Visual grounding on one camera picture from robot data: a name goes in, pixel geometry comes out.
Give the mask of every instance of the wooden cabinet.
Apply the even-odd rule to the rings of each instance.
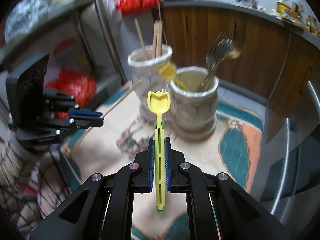
[[[172,60],[180,67],[206,67],[205,58],[221,32],[242,48],[236,60],[225,60],[217,76],[269,98],[288,50],[289,31],[267,20],[210,7],[167,7],[161,10]]]
[[[319,77],[320,51],[302,37],[292,34],[288,57],[277,87],[269,101],[268,140],[284,125],[304,97],[306,82]]]

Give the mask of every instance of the yellow plastic spoon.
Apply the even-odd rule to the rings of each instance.
[[[172,62],[168,62],[159,70],[159,75],[166,81],[173,80],[177,87],[189,91],[188,87],[177,77],[177,68]]]
[[[148,108],[156,114],[155,123],[155,179],[156,179],[156,209],[158,213],[165,211],[165,191],[166,191],[166,170],[165,170],[165,152],[164,152],[164,122],[162,114],[170,108],[169,92],[160,91],[148,93]]]

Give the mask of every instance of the fork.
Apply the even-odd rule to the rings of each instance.
[[[227,57],[232,59],[237,58],[240,53],[241,51],[236,43],[228,38],[225,33],[220,33],[207,54],[206,63],[208,72],[204,81],[198,86],[197,91],[204,92],[209,90],[219,64]]]

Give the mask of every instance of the wooden chopstick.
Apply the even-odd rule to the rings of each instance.
[[[126,93],[124,93],[116,102],[114,102],[111,107],[109,108],[109,110],[104,113],[100,118],[105,118],[107,116],[107,114],[109,114],[113,109],[116,108],[116,106],[118,106],[124,99],[126,99],[128,97],[128,95],[130,95],[130,93],[132,91],[134,91],[134,89],[140,85],[140,81],[131,86],[128,91]],[[89,127],[87,130],[85,130],[84,134],[78,139],[78,141],[74,144],[73,148],[72,149],[75,149],[77,146],[79,146],[79,144],[82,142],[82,140],[84,139],[84,137],[93,129],[93,127]]]
[[[146,48],[144,46],[144,42],[143,42],[143,38],[142,38],[142,34],[141,34],[141,30],[140,30],[140,26],[139,26],[139,22],[138,22],[137,18],[134,19],[134,23],[136,25],[136,29],[137,29],[137,32],[138,32],[138,36],[139,36],[139,40],[140,40],[140,43],[141,43],[141,47],[142,47],[144,56],[146,57],[146,59],[149,59],[148,55],[147,55],[147,52],[146,52]]]
[[[154,25],[154,29],[153,29],[152,58],[156,57],[158,31],[159,31],[159,21],[155,21],[155,25]]]
[[[162,50],[162,25],[163,21],[159,22],[159,30],[157,35],[157,46],[156,46],[156,57],[161,56],[161,50]]]

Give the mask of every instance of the white ceramic cup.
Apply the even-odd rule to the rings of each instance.
[[[142,48],[133,51],[128,56],[128,65],[132,68],[132,84],[140,82],[135,92],[142,104],[143,112],[150,112],[148,109],[148,92],[162,91],[167,88],[167,82],[159,75],[159,70],[167,64],[172,57],[172,48],[162,45],[160,57],[152,59],[153,45],[145,46],[149,60],[145,60]]]
[[[177,76],[180,81],[195,91],[204,80],[207,69],[201,67],[180,68]],[[196,132],[206,129],[215,122],[218,104],[219,80],[214,77],[210,89],[206,92],[186,92],[170,82],[171,88],[171,114],[175,123],[183,130]]]

